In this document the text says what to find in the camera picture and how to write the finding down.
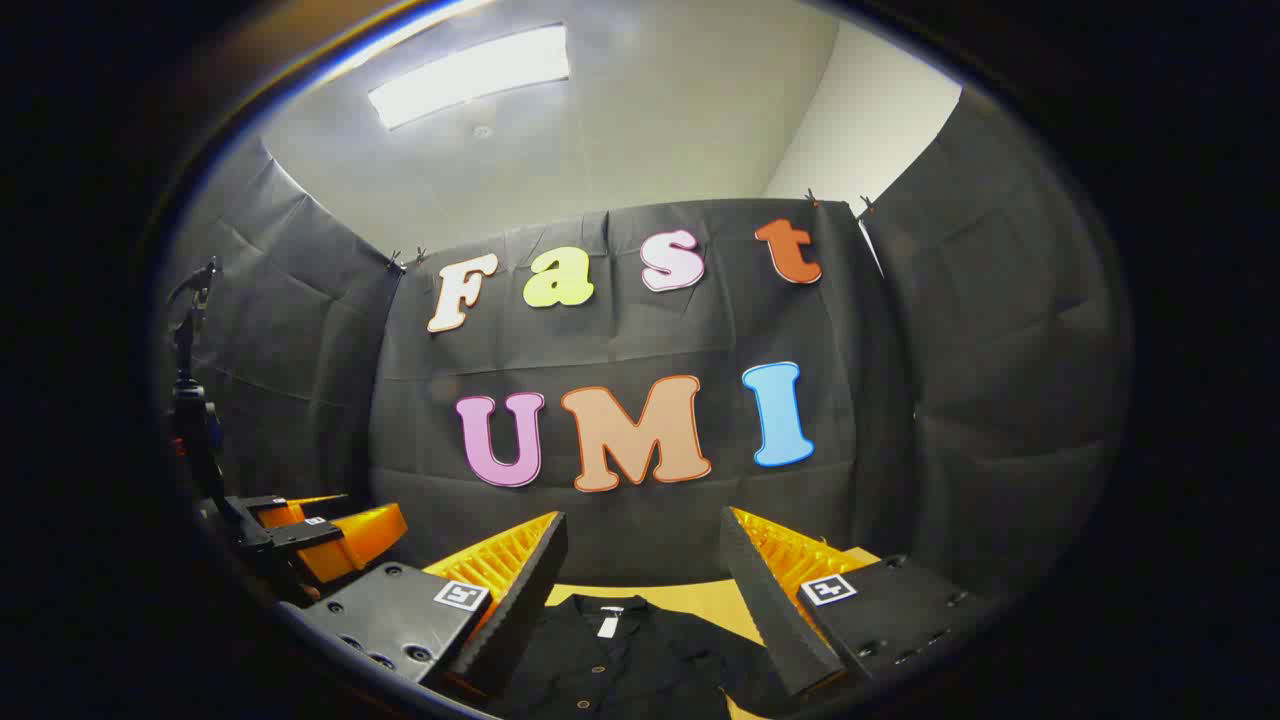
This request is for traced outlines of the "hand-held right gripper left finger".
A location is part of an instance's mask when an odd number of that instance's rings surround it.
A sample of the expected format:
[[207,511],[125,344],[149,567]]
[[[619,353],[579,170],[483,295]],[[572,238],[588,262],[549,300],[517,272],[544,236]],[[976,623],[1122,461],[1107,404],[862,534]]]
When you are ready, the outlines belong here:
[[545,512],[426,569],[383,562],[301,610],[300,623],[401,683],[499,694],[567,550],[566,514]]

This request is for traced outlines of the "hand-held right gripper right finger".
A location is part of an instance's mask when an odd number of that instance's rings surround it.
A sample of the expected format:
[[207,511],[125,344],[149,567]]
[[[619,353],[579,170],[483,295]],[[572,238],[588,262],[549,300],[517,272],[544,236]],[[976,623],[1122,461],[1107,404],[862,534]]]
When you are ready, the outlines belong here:
[[879,691],[988,626],[993,605],[905,555],[856,560],[732,506],[719,551],[791,694]]

